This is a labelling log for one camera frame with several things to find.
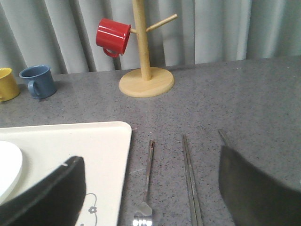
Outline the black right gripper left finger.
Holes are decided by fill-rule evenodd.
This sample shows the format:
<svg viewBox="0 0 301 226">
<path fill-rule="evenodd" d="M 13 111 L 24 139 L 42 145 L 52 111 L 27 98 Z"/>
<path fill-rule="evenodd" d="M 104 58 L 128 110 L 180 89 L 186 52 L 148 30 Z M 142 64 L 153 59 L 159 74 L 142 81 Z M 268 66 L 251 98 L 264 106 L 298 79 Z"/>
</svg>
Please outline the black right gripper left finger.
<svg viewBox="0 0 301 226">
<path fill-rule="evenodd" d="M 85 163 L 73 156 L 21 195 L 1 205 L 2 226 L 73 226 L 86 196 Z"/>
</svg>

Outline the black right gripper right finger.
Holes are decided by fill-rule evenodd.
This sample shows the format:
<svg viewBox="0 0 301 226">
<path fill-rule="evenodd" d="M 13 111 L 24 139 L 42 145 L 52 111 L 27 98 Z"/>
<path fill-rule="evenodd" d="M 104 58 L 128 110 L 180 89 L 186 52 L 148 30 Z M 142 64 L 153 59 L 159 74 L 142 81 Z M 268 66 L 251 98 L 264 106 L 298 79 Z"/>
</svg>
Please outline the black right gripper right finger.
<svg viewBox="0 0 301 226">
<path fill-rule="evenodd" d="M 221 147 L 219 190 L 237 226 L 299 226 L 301 193 Z"/>
</svg>

